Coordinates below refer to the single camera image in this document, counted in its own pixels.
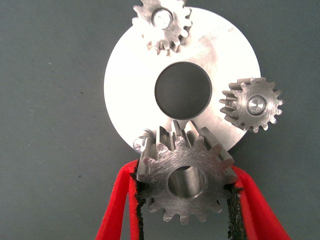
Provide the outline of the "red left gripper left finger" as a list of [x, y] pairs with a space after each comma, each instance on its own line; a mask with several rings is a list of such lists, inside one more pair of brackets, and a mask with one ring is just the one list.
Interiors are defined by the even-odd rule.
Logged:
[[97, 240], [119, 240], [122, 233], [126, 200], [129, 200], [129, 228], [131, 240], [143, 240], [143, 220], [139, 214], [141, 201], [138, 200], [138, 161], [125, 164], [118, 172], [109, 198], [107, 209], [98, 229]]

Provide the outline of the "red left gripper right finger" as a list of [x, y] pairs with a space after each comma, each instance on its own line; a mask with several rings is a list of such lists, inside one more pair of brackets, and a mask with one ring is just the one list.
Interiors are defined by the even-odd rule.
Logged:
[[228, 238], [230, 240], [289, 240], [290, 236], [274, 214], [252, 177], [233, 166], [237, 181], [228, 186], [231, 198]]

